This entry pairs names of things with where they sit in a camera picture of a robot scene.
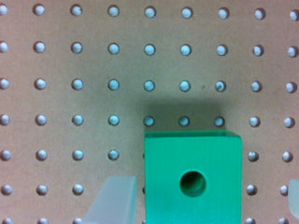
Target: green block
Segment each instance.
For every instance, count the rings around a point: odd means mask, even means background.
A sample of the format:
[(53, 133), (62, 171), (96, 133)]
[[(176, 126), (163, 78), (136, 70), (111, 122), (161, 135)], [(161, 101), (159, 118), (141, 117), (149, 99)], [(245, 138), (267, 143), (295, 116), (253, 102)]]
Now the green block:
[(147, 224), (240, 224), (242, 142), (228, 131), (145, 133)]

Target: brown pegboard surface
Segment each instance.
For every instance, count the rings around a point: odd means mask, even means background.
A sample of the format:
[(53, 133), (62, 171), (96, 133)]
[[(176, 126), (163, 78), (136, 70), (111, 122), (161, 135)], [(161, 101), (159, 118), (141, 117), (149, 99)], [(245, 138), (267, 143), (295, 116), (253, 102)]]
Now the brown pegboard surface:
[[(50, 224), (72, 223), (84, 218), (93, 199), (109, 175), (136, 175), (136, 223), (145, 217), (143, 162), (144, 131), (216, 129), (213, 120), (225, 118), (223, 128), (241, 135), (243, 140), (242, 222), (252, 217), (256, 223), (278, 223), (285, 217), (295, 223), (287, 197), (279, 193), (291, 178), (299, 178), (297, 166), (298, 125), (284, 126), (284, 119), (298, 119), (298, 92), (286, 92), (290, 81), (299, 83), (298, 58), (288, 55), (290, 46), (299, 46), (299, 22), (290, 20), (296, 1), (5, 1), (8, 8), (0, 16), (0, 40), (8, 44), (8, 52), (0, 53), (0, 77), (9, 81), (0, 90), (0, 114), (8, 114), (8, 126), (0, 126), (1, 150), (9, 150), (11, 159), (0, 162), (0, 185), (9, 184), (13, 192), (0, 194), (0, 220), (14, 223), (37, 223), (45, 217)], [(33, 6), (42, 4), (46, 11), (38, 17)], [(81, 5), (83, 13), (74, 17), (70, 8)], [(117, 5), (120, 15), (107, 14)], [(157, 15), (148, 19), (144, 10), (154, 6)], [(193, 16), (185, 20), (180, 11), (191, 7)], [(227, 7), (230, 17), (221, 20), (218, 10)], [(254, 18), (254, 10), (262, 7), (266, 17)], [(33, 45), (42, 41), (46, 51), (36, 53)], [(80, 42), (83, 51), (74, 54), (70, 46)], [(110, 43), (120, 52), (111, 55)], [(144, 47), (156, 48), (147, 56)], [(183, 44), (192, 46), (190, 56), (179, 52)], [(229, 51), (221, 57), (216, 48), (225, 44)], [(252, 48), (264, 47), (262, 57)], [(34, 82), (42, 77), (47, 88), (38, 91)], [(71, 82), (83, 81), (81, 91)], [(111, 91), (107, 83), (116, 78), (121, 86)], [(146, 80), (156, 88), (147, 92)], [(188, 80), (192, 88), (179, 90)], [(227, 90), (215, 91), (215, 83), (224, 80)], [(250, 85), (259, 80), (261, 92)], [(35, 117), (43, 114), (48, 122), (37, 126)], [(82, 115), (84, 123), (75, 126), (72, 117)], [(107, 119), (117, 115), (120, 124), (111, 126)], [(155, 125), (146, 128), (143, 118), (151, 115)], [(178, 125), (181, 116), (190, 125)], [(258, 128), (249, 119), (261, 119)], [(45, 149), (48, 158), (36, 159)], [(74, 161), (72, 152), (81, 149), (82, 161)], [(110, 161), (107, 153), (117, 149), (120, 157)], [(248, 160), (256, 151), (260, 159)], [(290, 151), (293, 161), (281, 159)], [(36, 187), (44, 184), (49, 191), (39, 196)], [(75, 196), (72, 187), (81, 184), (84, 192)], [(254, 184), (258, 193), (249, 196), (246, 187)]]

